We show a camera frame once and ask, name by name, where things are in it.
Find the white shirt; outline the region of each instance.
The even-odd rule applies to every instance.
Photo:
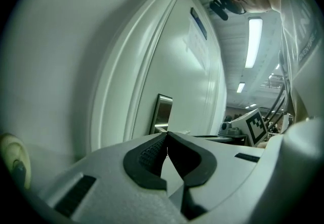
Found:
[[[282,45],[279,63],[286,86],[288,110],[291,93],[295,112],[300,103],[308,116],[323,116],[324,19],[315,0],[280,0]]]

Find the white wall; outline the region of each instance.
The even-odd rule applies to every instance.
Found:
[[[172,2],[18,2],[1,43],[0,132],[26,144],[34,191],[88,152],[130,136],[141,64],[149,65],[153,34]],[[219,85],[217,72],[211,77],[210,90]]]
[[[27,145],[38,180],[33,189],[85,156],[102,61],[145,1],[17,4],[1,46],[0,131]]]
[[[207,39],[192,20],[191,8],[196,10],[204,24]],[[218,105],[220,77],[224,77],[220,74],[220,50],[212,30],[200,3],[194,0],[176,1],[159,37],[146,76],[136,115],[134,138],[149,134],[158,94],[173,99],[169,131],[190,131],[191,135],[210,133],[214,106]],[[194,47],[195,41],[192,42],[190,38],[195,35],[201,36],[197,41],[198,47],[204,48],[199,50]]]
[[[220,71],[219,71],[219,86],[218,86],[218,95],[217,95],[217,105],[215,109],[215,115],[213,119],[212,128],[210,131],[210,135],[217,135],[220,124],[223,122],[225,110],[226,110],[226,98],[227,98],[227,88],[225,83],[225,75],[223,64],[220,63]]]

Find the ceiling light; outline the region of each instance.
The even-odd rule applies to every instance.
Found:
[[[249,19],[249,47],[246,68],[253,68],[259,51],[263,20],[261,18]]]
[[[237,93],[241,93],[243,90],[243,87],[245,86],[245,83],[241,82],[240,84],[238,84],[238,89],[237,89]]]

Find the black cable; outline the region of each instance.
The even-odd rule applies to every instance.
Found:
[[[282,106],[282,104],[284,103],[285,101],[285,97],[283,98],[283,100],[281,101],[281,103],[279,104],[278,108],[275,110],[275,112],[273,113],[273,115],[269,118],[269,120],[267,120],[266,124],[269,123],[273,117],[276,115],[276,113],[279,111],[280,107]]]
[[[275,124],[283,117],[284,112],[281,113],[281,115],[278,117],[278,119],[267,129],[267,131],[271,130],[272,127],[275,126]]]
[[[279,95],[277,97],[277,99],[275,100],[274,104],[271,106],[270,110],[268,111],[267,115],[264,117],[265,119],[269,117],[270,113],[272,112],[273,108],[276,106],[276,104],[278,103],[282,93],[284,92],[285,90],[285,85],[282,84],[282,87],[280,89],[280,92],[279,92]]]

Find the headphones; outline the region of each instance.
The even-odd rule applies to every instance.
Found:
[[[224,21],[228,19],[225,9],[238,15],[246,13],[240,4],[234,3],[233,0],[213,0],[209,3],[209,7]]]

